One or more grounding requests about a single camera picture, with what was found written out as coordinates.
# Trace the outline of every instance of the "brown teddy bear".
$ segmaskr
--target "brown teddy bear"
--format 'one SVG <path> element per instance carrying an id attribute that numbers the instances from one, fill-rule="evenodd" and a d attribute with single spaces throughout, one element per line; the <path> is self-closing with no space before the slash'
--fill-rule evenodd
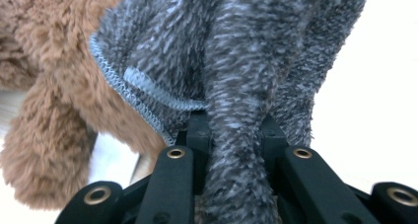
<path id="1" fill-rule="evenodd" d="M 90 34 L 121 0 L 0 0 L 0 89 L 28 90 L 0 167 L 15 198 L 60 208 L 87 182 L 88 126 L 140 152 L 149 174 L 164 140 L 107 84 Z"/>

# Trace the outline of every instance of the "washcloth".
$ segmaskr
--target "washcloth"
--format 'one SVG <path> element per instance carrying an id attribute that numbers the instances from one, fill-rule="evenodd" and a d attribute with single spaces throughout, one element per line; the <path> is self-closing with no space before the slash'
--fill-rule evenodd
<path id="1" fill-rule="evenodd" d="M 278 223 L 259 151 L 271 113 L 309 146 L 314 94 L 366 0 L 124 0 L 90 40 L 108 83 L 173 145 L 206 110 L 198 223 Z"/>

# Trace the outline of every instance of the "gray cloth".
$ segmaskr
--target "gray cloth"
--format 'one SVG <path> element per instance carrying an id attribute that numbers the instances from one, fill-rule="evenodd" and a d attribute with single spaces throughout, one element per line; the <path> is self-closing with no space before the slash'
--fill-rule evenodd
<path id="1" fill-rule="evenodd" d="M 213 132 L 204 223 L 278 223 L 258 147 L 271 113 L 309 146 L 314 94 L 366 0 L 124 0 L 91 37 L 107 81 L 172 145 L 189 113 Z"/>

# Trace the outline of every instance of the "stuffed animal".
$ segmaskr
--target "stuffed animal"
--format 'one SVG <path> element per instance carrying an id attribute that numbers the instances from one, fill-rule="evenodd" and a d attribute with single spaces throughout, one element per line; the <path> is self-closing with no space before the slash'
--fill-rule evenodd
<path id="1" fill-rule="evenodd" d="M 206 110 L 211 151 L 196 220 L 278 223 L 260 152 L 268 113 L 310 146 L 314 94 L 366 0 L 123 0 L 92 34 L 109 84 L 168 144 Z"/>
<path id="2" fill-rule="evenodd" d="M 88 41 L 121 0 L 0 0 L 0 89 L 28 90 L 0 154 L 31 208 L 60 208 L 88 180 L 88 126 L 129 144 L 151 173 L 162 138 L 111 88 Z"/>

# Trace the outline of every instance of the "fuzzy gray fabric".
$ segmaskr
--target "fuzzy gray fabric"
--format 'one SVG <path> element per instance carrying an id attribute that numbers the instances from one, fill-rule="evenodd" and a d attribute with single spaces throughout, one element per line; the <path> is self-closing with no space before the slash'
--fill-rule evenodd
<path id="1" fill-rule="evenodd" d="M 314 94 L 366 0 L 124 0 L 91 51 L 109 84 L 172 145 L 207 110 L 215 147 L 203 223 L 278 223 L 258 147 L 271 113 L 309 146 Z"/>

